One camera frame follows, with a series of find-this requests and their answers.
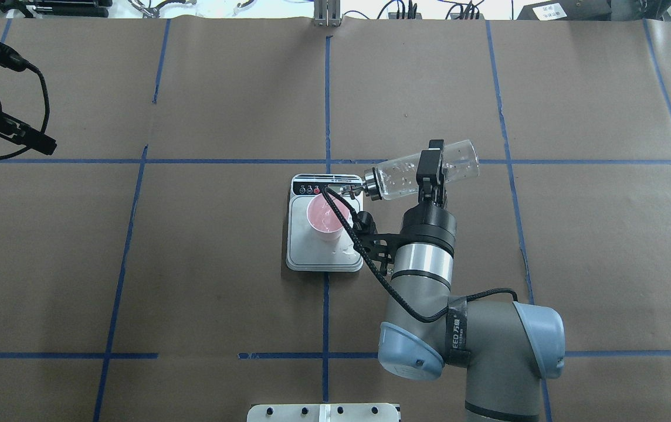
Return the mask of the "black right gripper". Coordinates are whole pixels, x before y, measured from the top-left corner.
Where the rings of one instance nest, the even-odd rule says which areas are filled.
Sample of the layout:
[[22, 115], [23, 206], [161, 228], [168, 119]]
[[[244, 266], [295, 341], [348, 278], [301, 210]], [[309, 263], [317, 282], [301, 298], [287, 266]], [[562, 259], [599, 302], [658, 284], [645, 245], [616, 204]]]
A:
[[402, 219], [399, 233], [380, 233], [371, 213], [352, 216], [354, 250], [381, 276], [449, 276], [456, 245], [456, 218], [445, 206], [444, 139], [430, 139], [416, 167], [418, 201]]

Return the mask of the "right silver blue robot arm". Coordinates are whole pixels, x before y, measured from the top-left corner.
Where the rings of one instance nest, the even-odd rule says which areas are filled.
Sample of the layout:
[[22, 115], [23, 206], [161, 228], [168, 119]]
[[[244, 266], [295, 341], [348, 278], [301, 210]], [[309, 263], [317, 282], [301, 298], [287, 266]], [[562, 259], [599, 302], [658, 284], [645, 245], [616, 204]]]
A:
[[515, 290], [451, 294], [456, 218], [446, 185], [479, 174], [470, 141], [432, 139], [418, 154], [373, 166], [347, 194], [371, 200], [416, 195], [399, 233], [379, 233], [370, 213], [352, 213], [347, 233], [389, 294], [380, 326], [378, 361], [395, 376], [438, 379], [462, 367], [468, 421], [537, 421], [540, 382], [561, 376], [565, 339], [561, 316], [523, 304]]

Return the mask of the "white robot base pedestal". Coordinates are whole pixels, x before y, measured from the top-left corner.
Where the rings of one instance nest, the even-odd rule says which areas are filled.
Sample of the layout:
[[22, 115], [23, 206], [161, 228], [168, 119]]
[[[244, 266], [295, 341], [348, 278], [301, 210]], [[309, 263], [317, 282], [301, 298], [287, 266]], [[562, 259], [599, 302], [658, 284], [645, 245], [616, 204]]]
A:
[[259, 404], [250, 407], [247, 421], [401, 421], [400, 406], [392, 403]]

